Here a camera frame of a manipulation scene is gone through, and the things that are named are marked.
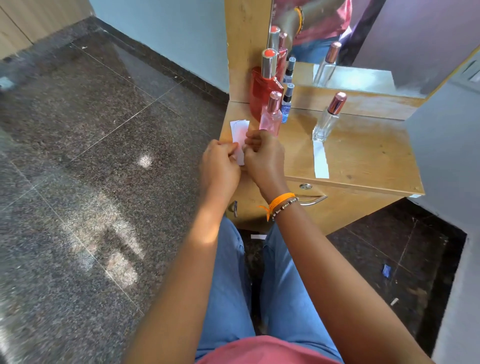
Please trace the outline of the white paper label sheet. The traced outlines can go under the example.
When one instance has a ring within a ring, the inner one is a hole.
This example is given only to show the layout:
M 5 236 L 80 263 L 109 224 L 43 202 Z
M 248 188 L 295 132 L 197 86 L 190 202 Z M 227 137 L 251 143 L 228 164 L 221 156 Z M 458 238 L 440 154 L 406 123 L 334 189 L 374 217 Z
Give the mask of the white paper label sheet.
M 234 120 L 230 122 L 232 142 L 237 143 L 234 156 L 239 166 L 244 166 L 243 146 L 245 144 L 246 134 L 249 130 L 250 121 L 247 119 Z

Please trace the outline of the clear perfume bottle rose-gold cap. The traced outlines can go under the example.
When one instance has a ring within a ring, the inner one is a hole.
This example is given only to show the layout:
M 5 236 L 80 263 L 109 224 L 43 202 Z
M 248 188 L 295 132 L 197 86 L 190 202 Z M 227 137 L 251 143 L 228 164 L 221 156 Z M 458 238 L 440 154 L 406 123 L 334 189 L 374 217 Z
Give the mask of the clear perfume bottle rose-gold cap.
M 316 122 L 312 132 L 313 142 L 324 143 L 326 141 L 339 119 L 340 112 L 346 100 L 347 94 L 344 92 L 337 92 L 333 96 L 329 105 L 322 112 L 321 118 Z

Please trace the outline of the wall mirror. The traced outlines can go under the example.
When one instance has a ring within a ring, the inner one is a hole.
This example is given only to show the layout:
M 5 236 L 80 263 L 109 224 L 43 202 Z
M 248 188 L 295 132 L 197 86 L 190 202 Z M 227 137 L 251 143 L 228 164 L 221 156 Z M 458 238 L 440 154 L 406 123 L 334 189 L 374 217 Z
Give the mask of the wall mirror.
M 284 82 L 424 99 L 480 46 L 480 0 L 272 0 Z

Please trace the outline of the pink perfume bottle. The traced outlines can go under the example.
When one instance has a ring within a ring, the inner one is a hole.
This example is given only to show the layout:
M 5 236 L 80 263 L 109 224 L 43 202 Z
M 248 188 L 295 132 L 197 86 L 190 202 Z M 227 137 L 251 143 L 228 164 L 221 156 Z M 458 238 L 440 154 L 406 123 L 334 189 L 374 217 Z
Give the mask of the pink perfume bottle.
M 272 136 L 278 137 L 282 122 L 282 113 L 280 111 L 282 93 L 272 91 L 269 94 L 267 103 L 262 107 L 260 130 L 268 131 Z

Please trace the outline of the red perfume bottle silver cap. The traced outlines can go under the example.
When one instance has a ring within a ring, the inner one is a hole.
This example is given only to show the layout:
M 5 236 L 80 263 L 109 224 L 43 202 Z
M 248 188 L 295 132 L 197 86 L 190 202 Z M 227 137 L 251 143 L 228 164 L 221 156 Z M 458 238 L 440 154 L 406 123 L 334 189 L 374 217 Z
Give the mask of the red perfume bottle silver cap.
M 278 51 L 266 48 L 261 53 L 261 65 L 251 70 L 249 89 L 249 108 L 252 116 L 260 122 L 262 108 L 268 104 L 273 91 L 283 95 L 283 86 L 277 80 Z

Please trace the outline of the person's right hand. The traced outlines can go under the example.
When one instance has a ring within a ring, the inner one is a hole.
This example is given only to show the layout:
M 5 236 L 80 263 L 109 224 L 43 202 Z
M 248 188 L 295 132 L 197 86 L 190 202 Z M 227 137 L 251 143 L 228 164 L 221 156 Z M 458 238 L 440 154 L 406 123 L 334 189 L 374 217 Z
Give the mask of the person's right hand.
M 244 152 L 244 166 L 267 203 L 290 190 L 284 172 L 285 150 L 278 140 L 278 149 Z

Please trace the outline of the wooden wardrobe panel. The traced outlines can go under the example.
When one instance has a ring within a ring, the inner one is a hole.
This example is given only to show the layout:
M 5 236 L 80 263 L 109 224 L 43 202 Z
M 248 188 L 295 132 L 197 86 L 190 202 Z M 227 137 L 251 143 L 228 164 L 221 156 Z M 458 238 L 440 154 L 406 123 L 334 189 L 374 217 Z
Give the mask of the wooden wardrobe panel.
M 0 59 L 94 15 L 89 0 L 0 0 Z

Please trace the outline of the blue nail polish bottle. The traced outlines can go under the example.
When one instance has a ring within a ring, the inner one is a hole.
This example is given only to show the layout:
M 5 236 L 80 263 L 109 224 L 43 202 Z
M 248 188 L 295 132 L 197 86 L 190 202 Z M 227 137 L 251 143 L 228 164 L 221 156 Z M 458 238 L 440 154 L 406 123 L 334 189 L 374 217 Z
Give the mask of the blue nail polish bottle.
M 286 84 L 285 93 L 281 102 L 280 112 L 282 114 L 281 123 L 285 124 L 288 120 L 289 113 L 291 110 L 291 100 L 293 96 L 293 89 L 295 85 L 291 82 Z

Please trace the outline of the white paper strip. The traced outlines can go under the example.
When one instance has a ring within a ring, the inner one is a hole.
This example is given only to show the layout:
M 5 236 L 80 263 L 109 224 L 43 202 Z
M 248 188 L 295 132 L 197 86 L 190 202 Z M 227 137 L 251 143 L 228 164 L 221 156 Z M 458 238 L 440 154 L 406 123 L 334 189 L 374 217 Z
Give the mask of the white paper strip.
M 314 173 L 316 179 L 329 179 L 329 167 L 325 146 L 321 141 L 313 140 Z

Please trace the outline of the wooden dressing table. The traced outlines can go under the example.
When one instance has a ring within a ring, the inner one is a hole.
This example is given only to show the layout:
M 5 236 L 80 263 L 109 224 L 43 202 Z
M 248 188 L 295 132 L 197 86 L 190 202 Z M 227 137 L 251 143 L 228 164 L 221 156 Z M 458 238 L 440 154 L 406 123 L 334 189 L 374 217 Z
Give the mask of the wooden dressing table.
M 224 0 L 230 100 L 220 141 L 231 142 L 230 122 L 259 122 L 249 108 L 251 69 L 260 66 L 267 45 L 272 0 Z M 325 141 L 329 179 L 316 179 L 312 132 L 335 89 L 297 85 L 292 109 L 279 131 L 285 148 L 285 175 L 303 199 L 328 196 L 304 207 L 325 234 L 333 233 L 424 188 L 404 121 L 424 101 L 403 96 L 346 91 L 339 120 Z M 299 185 L 308 183 L 310 190 Z

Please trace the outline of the person's left forearm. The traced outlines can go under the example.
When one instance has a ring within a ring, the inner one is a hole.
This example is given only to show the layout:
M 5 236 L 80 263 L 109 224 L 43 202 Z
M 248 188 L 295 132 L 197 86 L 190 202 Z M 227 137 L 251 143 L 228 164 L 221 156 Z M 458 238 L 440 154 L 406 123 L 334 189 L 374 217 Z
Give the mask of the person's left forearm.
M 189 233 L 122 364 L 193 364 L 213 281 L 218 235 L 230 197 L 206 190 Z

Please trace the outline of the person's left hand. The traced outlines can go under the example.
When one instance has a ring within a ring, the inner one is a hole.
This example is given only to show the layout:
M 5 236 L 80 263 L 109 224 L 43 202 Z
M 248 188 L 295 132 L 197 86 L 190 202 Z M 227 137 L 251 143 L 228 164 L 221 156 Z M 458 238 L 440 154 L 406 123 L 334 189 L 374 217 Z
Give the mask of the person's left hand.
M 241 177 L 241 169 L 235 159 L 213 152 L 200 164 L 201 197 L 207 201 L 215 201 L 224 209 L 233 196 Z

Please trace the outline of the person's blue jeans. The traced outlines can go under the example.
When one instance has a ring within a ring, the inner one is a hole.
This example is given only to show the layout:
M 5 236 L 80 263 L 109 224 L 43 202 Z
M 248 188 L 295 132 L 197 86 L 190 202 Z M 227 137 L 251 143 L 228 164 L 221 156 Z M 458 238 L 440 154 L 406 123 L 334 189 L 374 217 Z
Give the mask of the person's blue jeans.
M 266 336 L 312 349 L 343 363 L 277 225 L 269 231 L 262 251 L 264 274 L 260 309 L 261 319 L 267 328 Z M 250 315 L 251 287 L 244 254 L 239 231 L 228 218 L 223 217 L 196 362 L 223 345 L 257 336 Z

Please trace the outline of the person's pink shirt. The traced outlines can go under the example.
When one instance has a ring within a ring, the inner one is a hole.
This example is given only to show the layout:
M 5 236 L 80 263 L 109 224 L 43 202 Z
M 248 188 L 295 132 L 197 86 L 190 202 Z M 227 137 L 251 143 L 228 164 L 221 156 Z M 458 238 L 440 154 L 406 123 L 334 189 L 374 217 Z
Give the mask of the person's pink shirt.
M 341 364 L 324 354 L 271 336 L 242 338 L 204 355 L 195 364 Z

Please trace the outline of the person's right forearm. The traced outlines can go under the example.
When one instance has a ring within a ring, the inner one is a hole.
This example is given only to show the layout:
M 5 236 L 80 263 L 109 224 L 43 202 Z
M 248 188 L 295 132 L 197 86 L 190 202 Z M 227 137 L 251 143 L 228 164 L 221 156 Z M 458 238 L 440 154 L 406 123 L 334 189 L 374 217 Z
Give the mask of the person's right forearm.
M 345 364 L 435 364 L 298 202 L 274 220 Z

